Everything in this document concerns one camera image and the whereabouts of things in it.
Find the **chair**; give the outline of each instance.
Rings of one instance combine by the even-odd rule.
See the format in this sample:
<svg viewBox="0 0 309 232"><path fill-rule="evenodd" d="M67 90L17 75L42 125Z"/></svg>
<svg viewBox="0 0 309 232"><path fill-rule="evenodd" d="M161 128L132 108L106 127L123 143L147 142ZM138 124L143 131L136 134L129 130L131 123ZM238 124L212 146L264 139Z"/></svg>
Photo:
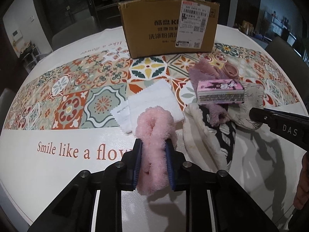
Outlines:
<svg viewBox="0 0 309 232"><path fill-rule="evenodd" d="M282 38L276 37L265 48L294 84L304 103L309 97L309 67Z"/></svg>
<svg viewBox="0 0 309 232"><path fill-rule="evenodd" d="M5 88L0 96L0 134L10 106L16 96L12 90Z"/></svg>
<svg viewBox="0 0 309 232"><path fill-rule="evenodd" d="M78 21L58 32L52 38L52 49L55 51L86 36L100 32L100 28L94 17L88 17Z"/></svg>

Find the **tile pattern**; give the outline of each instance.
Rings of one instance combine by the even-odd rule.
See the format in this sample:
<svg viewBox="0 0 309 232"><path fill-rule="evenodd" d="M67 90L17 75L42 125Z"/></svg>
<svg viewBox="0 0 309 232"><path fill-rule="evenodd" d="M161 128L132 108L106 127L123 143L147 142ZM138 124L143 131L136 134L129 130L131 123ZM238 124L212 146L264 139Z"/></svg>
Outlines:
<svg viewBox="0 0 309 232"><path fill-rule="evenodd" d="M166 79L182 110L196 102L188 69L201 57L219 69L238 67L240 79L262 84L263 104L298 102L291 85L263 53L215 43L211 53L182 53L131 59L118 47L87 55L45 72L20 89L5 129L60 130L118 126L110 110L158 79Z"/></svg>

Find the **pink box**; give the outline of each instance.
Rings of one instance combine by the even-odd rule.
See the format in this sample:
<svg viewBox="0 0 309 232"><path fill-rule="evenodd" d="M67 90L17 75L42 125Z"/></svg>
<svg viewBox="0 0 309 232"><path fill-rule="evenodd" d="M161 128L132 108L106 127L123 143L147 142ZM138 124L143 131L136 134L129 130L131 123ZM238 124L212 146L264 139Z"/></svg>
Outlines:
<svg viewBox="0 0 309 232"><path fill-rule="evenodd" d="M199 104L240 104L244 101L244 88L233 79L199 81L197 101Z"/></svg>
<svg viewBox="0 0 309 232"><path fill-rule="evenodd" d="M214 79L199 81L197 86L197 92L200 91L222 91L222 90L243 90L243 86L240 83L235 82L232 79Z"/></svg>

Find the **bolt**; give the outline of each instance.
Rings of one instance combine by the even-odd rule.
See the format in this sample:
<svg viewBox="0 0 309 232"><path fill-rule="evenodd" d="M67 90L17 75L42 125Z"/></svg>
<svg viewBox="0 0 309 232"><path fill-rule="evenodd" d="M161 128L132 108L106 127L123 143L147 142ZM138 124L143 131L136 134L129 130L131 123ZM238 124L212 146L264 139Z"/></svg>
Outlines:
<svg viewBox="0 0 309 232"><path fill-rule="evenodd" d="M89 171L87 170L83 170L79 173L79 176L82 177L82 178L85 178L89 175Z"/></svg>
<svg viewBox="0 0 309 232"><path fill-rule="evenodd" d="M228 172L225 171L225 170L219 170L219 171L218 171L218 174L219 174L221 177L225 177L225 176L228 175Z"/></svg>
<svg viewBox="0 0 309 232"><path fill-rule="evenodd" d="M184 167L188 168L188 167L191 167L191 166L192 166L192 163L189 162L189 161L185 161L182 165L183 165Z"/></svg>
<svg viewBox="0 0 309 232"><path fill-rule="evenodd" d="M125 165L125 164L124 164L124 162L122 162L122 161L117 161L117 162L115 163L115 166L118 167L118 168L123 167L124 165Z"/></svg>

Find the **blue gripper pad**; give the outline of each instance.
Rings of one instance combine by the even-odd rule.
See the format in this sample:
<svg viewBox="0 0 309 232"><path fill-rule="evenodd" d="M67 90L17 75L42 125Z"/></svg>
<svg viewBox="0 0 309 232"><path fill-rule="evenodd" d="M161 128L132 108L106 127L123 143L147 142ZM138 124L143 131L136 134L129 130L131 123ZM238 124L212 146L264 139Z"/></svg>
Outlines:
<svg viewBox="0 0 309 232"><path fill-rule="evenodd" d="M174 146L170 139L165 141L165 153L166 153L166 167L168 173L168 181L172 190L175 190L175 174L172 163L172 154L174 152Z"/></svg>
<svg viewBox="0 0 309 232"><path fill-rule="evenodd" d="M139 177L139 171L141 169L141 159L142 159L142 141L139 140L139 143L134 144L134 148L137 149L136 152L136 161L135 161L135 166L133 169L133 176L132 176L132 184L133 184L133 188L135 189L137 186L137 182L138 182L138 177Z"/></svg>

